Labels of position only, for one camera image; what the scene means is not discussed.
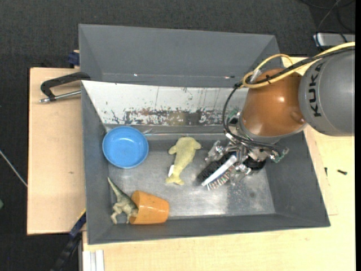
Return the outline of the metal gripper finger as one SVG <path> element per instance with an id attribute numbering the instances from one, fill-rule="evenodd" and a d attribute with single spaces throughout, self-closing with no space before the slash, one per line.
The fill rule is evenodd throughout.
<path id="1" fill-rule="evenodd" d="M 234 170 L 231 172 L 231 178 L 230 182 L 232 185 L 237 184 L 240 182 L 243 178 L 245 178 L 247 175 L 251 174 L 252 169 L 250 167 L 247 167 L 244 164 L 240 164 L 237 167 L 234 168 Z"/>
<path id="2" fill-rule="evenodd" d="M 205 158 L 206 162 L 218 161 L 225 155 L 224 147 L 222 146 L 220 140 L 216 141 L 212 148 L 209 150 L 207 157 Z"/>

